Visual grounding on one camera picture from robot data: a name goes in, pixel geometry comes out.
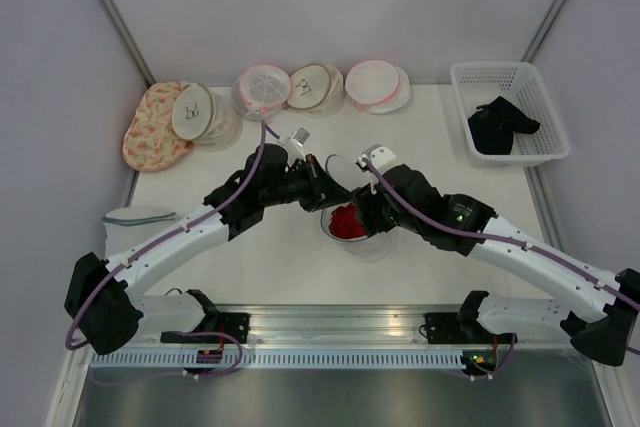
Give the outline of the white mesh bag blue zipper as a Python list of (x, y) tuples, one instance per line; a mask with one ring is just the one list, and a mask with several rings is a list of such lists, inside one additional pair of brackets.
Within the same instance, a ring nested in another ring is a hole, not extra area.
[[(330, 154), (324, 170), (342, 187), (353, 191), (369, 184), (369, 177), (353, 162), (338, 154)], [(393, 232), (367, 237), (356, 218), (352, 202), (329, 207), (322, 211), (320, 226), (324, 234), (360, 261), (375, 261), (384, 257), (394, 246)]]

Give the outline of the red bra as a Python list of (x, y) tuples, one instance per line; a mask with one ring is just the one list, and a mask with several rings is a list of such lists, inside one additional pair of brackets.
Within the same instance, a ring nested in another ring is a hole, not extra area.
[(329, 216), (329, 233), (342, 240), (357, 239), (365, 236), (365, 231), (356, 217), (353, 204), (336, 207)]

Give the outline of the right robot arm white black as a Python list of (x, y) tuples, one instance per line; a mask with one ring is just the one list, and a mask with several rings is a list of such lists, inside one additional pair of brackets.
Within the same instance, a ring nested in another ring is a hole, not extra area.
[(372, 177), (369, 186), (353, 193), (356, 215), (368, 236), (404, 229), (438, 250), (499, 267), (550, 297), (509, 299), (472, 291), (454, 315), (463, 339), (481, 343), (511, 334), (556, 336), (612, 367), (621, 366), (632, 352), (638, 272), (614, 274), (579, 262), (525, 234), (473, 197), (440, 194), (406, 165), (380, 173), (366, 158), (357, 164)]

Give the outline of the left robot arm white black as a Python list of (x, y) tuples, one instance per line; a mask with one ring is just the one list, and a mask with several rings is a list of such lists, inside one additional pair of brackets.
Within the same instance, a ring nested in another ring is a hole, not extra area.
[(306, 212), (316, 212), (350, 197), (314, 155), (290, 162), (283, 147), (259, 146), (243, 169), (183, 220), (107, 259), (90, 252), (76, 261), (64, 301), (72, 319), (66, 348), (89, 346), (104, 355), (125, 346), (148, 316), (140, 301), (150, 287), (257, 225), (266, 208), (296, 203)]

